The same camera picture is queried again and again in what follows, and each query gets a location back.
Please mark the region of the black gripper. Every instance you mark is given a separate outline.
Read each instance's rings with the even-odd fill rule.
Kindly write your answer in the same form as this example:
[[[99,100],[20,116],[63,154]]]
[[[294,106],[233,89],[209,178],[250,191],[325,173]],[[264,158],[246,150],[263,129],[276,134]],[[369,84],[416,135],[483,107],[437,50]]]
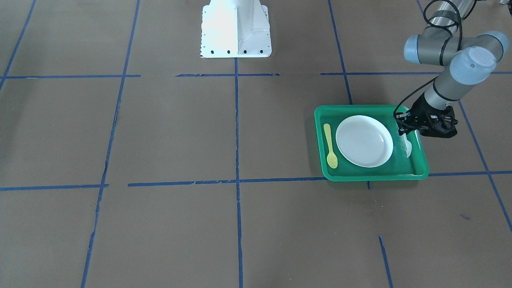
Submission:
[[[414,102],[410,112],[395,112],[398,135],[403,136],[418,130],[422,136],[434,138],[452,138],[457,135],[453,107],[448,105],[443,110],[431,106],[425,93]]]

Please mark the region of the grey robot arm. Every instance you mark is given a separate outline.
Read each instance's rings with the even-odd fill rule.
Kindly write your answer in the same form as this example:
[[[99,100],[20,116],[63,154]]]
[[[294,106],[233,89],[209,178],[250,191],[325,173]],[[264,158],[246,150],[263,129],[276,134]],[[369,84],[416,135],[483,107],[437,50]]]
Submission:
[[[463,36],[463,21],[474,9],[474,0],[441,0],[425,6],[426,27],[404,45],[404,58],[417,64],[443,67],[443,72],[420,87],[422,94],[406,112],[394,111],[400,136],[418,131],[420,135],[451,138],[457,135],[453,105],[486,80],[510,48],[507,36],[499,31],[474,38]]]

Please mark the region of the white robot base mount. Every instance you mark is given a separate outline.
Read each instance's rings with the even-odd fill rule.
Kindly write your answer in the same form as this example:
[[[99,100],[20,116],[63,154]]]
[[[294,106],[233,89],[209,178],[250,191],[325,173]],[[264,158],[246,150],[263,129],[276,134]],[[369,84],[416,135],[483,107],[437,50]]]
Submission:
[[[259,0],[211,0],[202,8],[200,56],[272,55],[268,7]]]

